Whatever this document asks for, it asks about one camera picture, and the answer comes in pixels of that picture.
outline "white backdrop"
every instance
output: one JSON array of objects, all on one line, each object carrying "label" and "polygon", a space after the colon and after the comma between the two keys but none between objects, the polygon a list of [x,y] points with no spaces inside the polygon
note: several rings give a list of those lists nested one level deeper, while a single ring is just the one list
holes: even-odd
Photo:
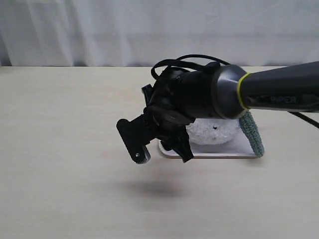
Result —
[{"label": "white backdrop", "polygon": [[201,53],[239,65],[319,60],[318,0],[0,0],[0,61],[150,66]]}]

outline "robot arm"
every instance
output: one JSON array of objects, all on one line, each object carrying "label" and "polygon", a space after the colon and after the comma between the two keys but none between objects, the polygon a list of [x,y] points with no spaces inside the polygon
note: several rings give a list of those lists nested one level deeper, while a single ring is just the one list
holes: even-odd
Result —
[{"label": "robot arm", "polygon": [[[213,61],[207,65],[182,61],[189,57]],[[158,75],[155,69],[163,66],[167,67]],[[247,73],[214,57],[186,55],[158,62],[151,74],[156,82],[142,88],[143,114],[117,123],[137,164],[150,159],[146,145],[155,138],[166,150],[178,153],[183,162],[192,159],[185,126],[196,119],[237,119],[250,109],[319,112],[319,62]]]}]

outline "yellow ring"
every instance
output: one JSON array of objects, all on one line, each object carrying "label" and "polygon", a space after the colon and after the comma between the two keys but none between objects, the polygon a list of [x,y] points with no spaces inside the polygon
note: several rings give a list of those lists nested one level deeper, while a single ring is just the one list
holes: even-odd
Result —
[{"label": "yellow ring", "polygon": [[243,76],[239,79],[238,84],[237,84],[237,97],[238,97],[239,104],[240,104],[240,106],[241,106],[243,109],[246,109],[246,110],[247,110],[247,107],[244,106],[243,100],[242,100],[241,95],[240,95],[240,85],[241,85],[242,81],[243,81],[249,74],[250,74],[250,73],[246,73],[245,75],[243,75]]}]

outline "wooden table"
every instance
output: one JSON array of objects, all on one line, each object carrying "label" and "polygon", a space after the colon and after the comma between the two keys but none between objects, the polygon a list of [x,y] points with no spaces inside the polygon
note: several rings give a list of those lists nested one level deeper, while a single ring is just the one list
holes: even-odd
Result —
[{"label": "wooden table", "polygon": [[315,127],[252,111],[259,160],[183,164],[154,140],[136,165],[115,125],[148,83],[149,68],[0,68],[1,239],[319,238]]}]

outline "green cloth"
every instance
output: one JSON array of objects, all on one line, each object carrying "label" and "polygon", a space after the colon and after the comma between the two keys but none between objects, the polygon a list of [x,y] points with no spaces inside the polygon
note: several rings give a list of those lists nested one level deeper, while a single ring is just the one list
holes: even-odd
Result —
[{"label": "green cloth", "polygon": [[258,127],[250,111],[239,118],[240,128],[249,140],[256,157],[262,157],[265,153],[263,142],[259,135]]}]

